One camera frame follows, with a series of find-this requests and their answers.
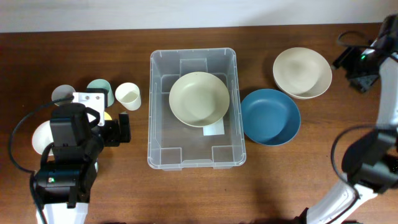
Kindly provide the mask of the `cream bowl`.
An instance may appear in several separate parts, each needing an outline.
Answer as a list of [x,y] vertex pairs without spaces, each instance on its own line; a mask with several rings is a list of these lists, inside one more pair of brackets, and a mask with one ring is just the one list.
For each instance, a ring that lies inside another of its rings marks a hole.
[[294,47],[280,53],[274,61],[276,85],[292,98],[307,100],[326,92],[332,82],[329,63],[318,52]]
[[229,109],[229,91],[217,76],[192,72],[180,77],[169,93],[169,105],[182,123],[202,128],[223,118]]

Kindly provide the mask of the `white small bowl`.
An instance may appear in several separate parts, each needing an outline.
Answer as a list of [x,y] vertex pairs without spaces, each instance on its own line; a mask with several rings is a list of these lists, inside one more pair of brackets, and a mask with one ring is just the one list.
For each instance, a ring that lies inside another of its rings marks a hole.
[[32,135],[32,147],[35,152],[42,155],[44,149],[53,142],[50,121],[45,121],[36,128]]

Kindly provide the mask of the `dark blue bowl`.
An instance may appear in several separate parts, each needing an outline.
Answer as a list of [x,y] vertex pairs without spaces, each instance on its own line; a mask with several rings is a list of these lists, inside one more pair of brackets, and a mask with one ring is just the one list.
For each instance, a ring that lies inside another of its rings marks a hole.
[[280,146],[296,137],[301,114],[296,103],[278,90],[259,89],[241,103],[243,130],[252,141],[265,146]]

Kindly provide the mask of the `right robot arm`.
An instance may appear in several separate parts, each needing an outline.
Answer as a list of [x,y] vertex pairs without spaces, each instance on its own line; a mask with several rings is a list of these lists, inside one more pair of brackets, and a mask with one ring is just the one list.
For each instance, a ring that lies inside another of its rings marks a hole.
[[338,141],[355,127],[337,135],[330,159],[339,181],[316,205],[306,208],[294,223],[344,223],[364,202],[397,188],[397,157],[388,154],[397,147],[397,15],[387,16],[374,41],[366,45],[337,40],[345,51],[332,67],[344,68],[350,85],[364,93],[381,82],[381,99],[376,124],[366,124],[370,132],[347,148],[338,169],[335,151]]

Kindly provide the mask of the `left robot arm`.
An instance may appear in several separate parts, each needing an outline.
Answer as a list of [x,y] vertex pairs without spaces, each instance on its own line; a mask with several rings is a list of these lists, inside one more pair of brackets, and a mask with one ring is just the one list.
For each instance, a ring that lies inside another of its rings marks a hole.
[[97,176],[97,160],[105,147],[131,140],[129,115],[100,125],[100,114],[81,103],[52,111],[53,141],[44,149],[40,169],[30,177],[38,223],[83,223]]

